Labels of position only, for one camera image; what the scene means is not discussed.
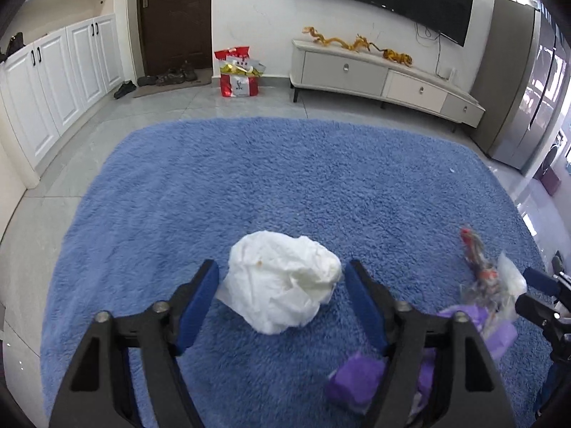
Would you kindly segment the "clear white plastic bag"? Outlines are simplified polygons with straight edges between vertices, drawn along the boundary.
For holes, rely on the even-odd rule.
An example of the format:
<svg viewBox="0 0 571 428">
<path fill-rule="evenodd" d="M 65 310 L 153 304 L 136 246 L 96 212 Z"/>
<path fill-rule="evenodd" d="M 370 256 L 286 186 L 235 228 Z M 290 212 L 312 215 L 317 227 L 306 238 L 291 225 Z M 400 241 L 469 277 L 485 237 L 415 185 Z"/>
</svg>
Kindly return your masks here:
<svg viewBox="0 0 571 428">
<path fill-rule="evenodd" d="M 525 277 L 504 251 L 501 251 L 497 258 L 495 271 L 499 281 L 499 290 L 494 295 L 496 312 L 501 320 L 515 322 L 519 317 L 516 301 L 527 293 Z"/>
</svg>

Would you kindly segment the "clear red plastic wrapper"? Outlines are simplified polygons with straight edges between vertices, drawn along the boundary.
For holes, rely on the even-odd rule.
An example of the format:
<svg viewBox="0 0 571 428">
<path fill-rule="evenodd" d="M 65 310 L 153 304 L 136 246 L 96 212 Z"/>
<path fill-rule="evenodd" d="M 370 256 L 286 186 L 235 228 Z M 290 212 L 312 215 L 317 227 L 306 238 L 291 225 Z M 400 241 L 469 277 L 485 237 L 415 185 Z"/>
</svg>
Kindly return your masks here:
<svg viewBox="0 0 571 428">
<path fill-rule="evenodd" d="M 465 260 L 474 281 L 462 287 L 464 304 L 477 305 L 487 310 L 492 317 L 502 309 L 503 288 L 495 264 L 486 256 L 483 241 L 471 228 L 462 228 L 460 237 L 464 244 Z"/>
</svg>

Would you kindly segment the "purple wrapper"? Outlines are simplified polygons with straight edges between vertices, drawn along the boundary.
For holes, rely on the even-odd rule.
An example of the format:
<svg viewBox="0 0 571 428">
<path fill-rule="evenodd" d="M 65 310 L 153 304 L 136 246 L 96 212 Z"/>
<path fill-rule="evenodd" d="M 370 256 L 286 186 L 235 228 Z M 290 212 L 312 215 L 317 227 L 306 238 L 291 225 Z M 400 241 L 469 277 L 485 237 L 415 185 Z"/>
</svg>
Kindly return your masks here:
<svg viewBox="0 0 571 428">
<path fill-rule="evenodd" d="M 455 312 L 464 312 L 469 316 L 476 326 L 476 330 L 484 338 L 494 361 L 500 360 L 517 339 L 518 333 L 512 322 L 499 320 L 496 325 L 490 325 L 489 313 L 477 305 L 456 304 L 439 311 L 438 317 L 451 318 Z M 349 410 L 351 413 L 364 416 L 373 402 L 379 385 L 382 383 L 386 367 L 386 358 L 380 360 L 360 352 L 355 353 L 329 375 L 324 390 L 327 400 Z M 416 392 L 408 416 L 408 425 L 428 404 L 432 391 L 434 369 L 435 350 L 425 350 Z"/>
</svg>

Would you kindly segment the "white tissue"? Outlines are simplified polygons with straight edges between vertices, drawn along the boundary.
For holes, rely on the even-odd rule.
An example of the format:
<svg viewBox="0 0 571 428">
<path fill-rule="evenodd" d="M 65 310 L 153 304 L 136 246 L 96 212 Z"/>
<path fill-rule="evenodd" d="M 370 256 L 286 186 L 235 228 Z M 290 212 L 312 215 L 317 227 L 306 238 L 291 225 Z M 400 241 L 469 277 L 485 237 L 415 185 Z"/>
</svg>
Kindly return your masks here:
<svg viewBox="0 0 571 428">
<path fill-rule="evenodd" d="M 216 298 L 256 332 L 305 327 L 343 277 L 339 257 L 317 241 L 257 231 L 230 249 Z"/>
</svg>

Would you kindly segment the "blue shaggy rug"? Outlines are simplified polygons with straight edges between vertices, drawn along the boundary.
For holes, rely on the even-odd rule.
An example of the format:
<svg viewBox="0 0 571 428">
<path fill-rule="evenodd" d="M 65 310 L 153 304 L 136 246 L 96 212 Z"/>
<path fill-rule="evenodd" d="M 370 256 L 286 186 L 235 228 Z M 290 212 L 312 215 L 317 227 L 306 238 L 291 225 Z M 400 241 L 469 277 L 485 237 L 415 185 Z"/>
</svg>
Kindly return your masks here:
<svg viewBox="0 0 571 428">
<path fill-rule="evenodd" d="M 131 133 L 76 210 L 45 307 L 41 376 L 51 408 L 96 313 L 168 299 L 203 261 L 267 230 L 357 259 L 399 299 L 434 313 L 472 280 L 460 231 L 491 257 L 542 269 L 538 247 L 475 152 L 391 128 L 277 118 L 178 120 Z M 180 357 L 209 427 L 356 427 L 330 403 L 328 375 L 371 346 L 344 285 L 306 327 L 255 332 L 214 301 Z"/>
</svg>

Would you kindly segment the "grey refrigerator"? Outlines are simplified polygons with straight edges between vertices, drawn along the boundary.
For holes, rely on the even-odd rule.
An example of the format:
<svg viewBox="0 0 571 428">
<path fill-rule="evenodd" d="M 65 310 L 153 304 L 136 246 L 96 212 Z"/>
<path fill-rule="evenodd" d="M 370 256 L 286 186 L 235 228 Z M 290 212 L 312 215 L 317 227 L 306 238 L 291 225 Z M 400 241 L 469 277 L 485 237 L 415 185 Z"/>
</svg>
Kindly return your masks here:
<svg viewBox="0 0 571 428">
<path fill-rule="evenodd" d="M 520 172 L 562 101 L 570 48 L 544 5 L 495 0 L 488 40 L 470 94 L 485 109 L 472 139 Z"/>
</svg>

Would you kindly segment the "black shoe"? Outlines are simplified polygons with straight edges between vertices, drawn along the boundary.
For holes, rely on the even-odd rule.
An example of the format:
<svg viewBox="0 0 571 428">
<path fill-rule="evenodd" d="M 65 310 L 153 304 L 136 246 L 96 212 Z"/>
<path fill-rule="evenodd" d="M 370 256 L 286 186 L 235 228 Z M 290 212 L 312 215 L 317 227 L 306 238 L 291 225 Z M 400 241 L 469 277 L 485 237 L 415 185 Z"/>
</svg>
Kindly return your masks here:
<svg viewBox="0 0 571 428">
<path fill-rule="evenodd" d="M 136 84 L 133 83 L 132 80 L 124 81 L 120 87 L 114 92 L 113 98 L 119 100 L 120 98 L 124 98 L 126 95 L 133 93 L 136 91 Z"/>
</svg>

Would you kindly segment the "golden dragon ornament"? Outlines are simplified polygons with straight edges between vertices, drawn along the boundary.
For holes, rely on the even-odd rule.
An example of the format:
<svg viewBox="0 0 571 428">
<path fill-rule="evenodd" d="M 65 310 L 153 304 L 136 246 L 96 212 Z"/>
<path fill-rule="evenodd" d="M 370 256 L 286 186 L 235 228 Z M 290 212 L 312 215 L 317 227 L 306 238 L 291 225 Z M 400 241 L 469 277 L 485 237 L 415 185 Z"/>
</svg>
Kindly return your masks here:
<svg viewBox="0 0 571 428">
<path fill-rule="evenodd" d="M 319 33 L 317 29 L 313 26 L 306 26 L 302 29 L 302 33 L 306 35 L 310 35 L 313 38 L 313 41 L 316 44 L 323 45 L 323 46 L 330 46 L 330 45 L 338 45 L 341 46 L 342 49 L 359 52 L 361 50 L 366 50 L 368 52 L 371 49 L 375 49 L 381 54 L 381 57 L 385 60 L 406 66 L 411 67 L 413 65 L 412 57 L 407 53 L 400 53 L 394 51 L 393 49 L 380 49 L 374 42 L 369 42 L 366 37 L 363 37 L 359 34 L 356 35 L 355 40 L 349 44 L 344 40 L 332 37 L 326 38 L 324 35 Z"/>
</svg>

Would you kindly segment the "shoes on door mat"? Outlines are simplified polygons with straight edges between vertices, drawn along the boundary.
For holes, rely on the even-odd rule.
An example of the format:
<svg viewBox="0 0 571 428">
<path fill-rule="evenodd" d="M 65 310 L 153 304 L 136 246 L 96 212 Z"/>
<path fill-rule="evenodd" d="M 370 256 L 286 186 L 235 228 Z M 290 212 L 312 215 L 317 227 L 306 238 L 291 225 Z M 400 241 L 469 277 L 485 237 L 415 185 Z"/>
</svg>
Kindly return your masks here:
<svg viewBox="0 0 571 428">
<path fill-rule="evenodd" d="M 197 80 L 197 73 L 193 66 L 184 61 L 179 68 L 170 68 L 161 75 L 145 75 L 137 79 L 138 87 L 144 86 L 170 86 L 179 85 L 185 82 L 194 82 Z"/>
</svg>

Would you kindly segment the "white shoe cabinet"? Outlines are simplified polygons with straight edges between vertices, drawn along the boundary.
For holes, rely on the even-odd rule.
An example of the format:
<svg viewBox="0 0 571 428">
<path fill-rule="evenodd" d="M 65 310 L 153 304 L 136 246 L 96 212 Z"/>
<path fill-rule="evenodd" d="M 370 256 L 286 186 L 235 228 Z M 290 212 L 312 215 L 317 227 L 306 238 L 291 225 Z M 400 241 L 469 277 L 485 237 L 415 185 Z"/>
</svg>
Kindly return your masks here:
<svg viewBox="0 0 571 428">
<path fill-rule="evenodd" d="M 1 64 L 1 143 L 27 188 L 64 135 L 123 80 L 113 14 L 53 31 Z"/>
</svg>

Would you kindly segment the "white grey TV cabinet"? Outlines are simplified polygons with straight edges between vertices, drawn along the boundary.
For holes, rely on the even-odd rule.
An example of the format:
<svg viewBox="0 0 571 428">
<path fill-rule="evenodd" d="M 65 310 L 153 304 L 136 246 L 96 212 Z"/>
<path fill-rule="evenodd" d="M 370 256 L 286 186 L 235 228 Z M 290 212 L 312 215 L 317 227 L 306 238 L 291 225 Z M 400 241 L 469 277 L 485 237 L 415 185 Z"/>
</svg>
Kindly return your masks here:
<svg viewBox="0 0 571 428">
<path fill-rule="evenodd" d="M 309 41 L 292 42 L 289 81 L 295 92 L 316 90 L 369 98 L 472 128 L 478 127 L 485 113 L 469 93 L 428 72 L 374 54 Z"/>
</svg>

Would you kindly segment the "brown door mat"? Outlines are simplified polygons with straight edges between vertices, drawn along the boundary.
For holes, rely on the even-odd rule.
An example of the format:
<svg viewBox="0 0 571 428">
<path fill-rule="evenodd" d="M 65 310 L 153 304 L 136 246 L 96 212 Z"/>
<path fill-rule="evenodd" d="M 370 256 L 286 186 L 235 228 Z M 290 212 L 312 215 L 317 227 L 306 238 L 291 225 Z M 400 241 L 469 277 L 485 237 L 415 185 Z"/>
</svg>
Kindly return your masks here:
<svg viewBox="0 0 571 428">
<path fill-rule="evenodd" d="M 210 68 L 201 68 L 200 70 L 196 70 L 197 73 L 197 80 L 194 81 L 185 81 L 180 84 L 173 84 L 173 85 L 163 85 L 163 86 L 143 86 L 137 88 L 136 91 L 133 92 L 134 98 L 143 98 L 148 97 L 151 95 L 169 92 L 169 91 L 176 91 L 181 89 L 193 88 L 193 87 L 200 87 L 200 86 L 207 86 L 212 83 L 212 73 L 213 71 Z"/>
</svg>

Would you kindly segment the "red white gift bag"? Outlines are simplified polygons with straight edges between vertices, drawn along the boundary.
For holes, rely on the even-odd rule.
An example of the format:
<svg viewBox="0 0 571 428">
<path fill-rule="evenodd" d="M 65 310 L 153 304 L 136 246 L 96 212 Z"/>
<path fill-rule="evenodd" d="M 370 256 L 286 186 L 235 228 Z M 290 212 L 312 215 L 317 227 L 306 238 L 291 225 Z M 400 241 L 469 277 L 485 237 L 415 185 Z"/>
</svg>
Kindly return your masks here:
<svg viewBox="0 0 571 428">
<path fill-rule="evenodd" d="M 234 46 L 214 52 L 219 63 L 220 90 L 224 98 L 258 95 L 258 79 L 265 72 L 261 62 L 250 58 L 248 46 Z"/>
</svg>

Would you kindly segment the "dark brown entrance door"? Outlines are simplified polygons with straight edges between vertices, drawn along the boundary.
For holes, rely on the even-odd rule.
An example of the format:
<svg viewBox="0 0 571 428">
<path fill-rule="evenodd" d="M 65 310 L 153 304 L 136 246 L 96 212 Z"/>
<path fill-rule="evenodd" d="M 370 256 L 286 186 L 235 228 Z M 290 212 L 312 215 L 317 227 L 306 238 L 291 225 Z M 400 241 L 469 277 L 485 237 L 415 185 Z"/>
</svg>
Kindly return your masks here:
<svg viewBox="0 0 571 428">
<path fill-rule="evenodd" d="M 211 0 L 138 0 L 138 22 L 147 75 L 212 66 Z"/>
</svg>

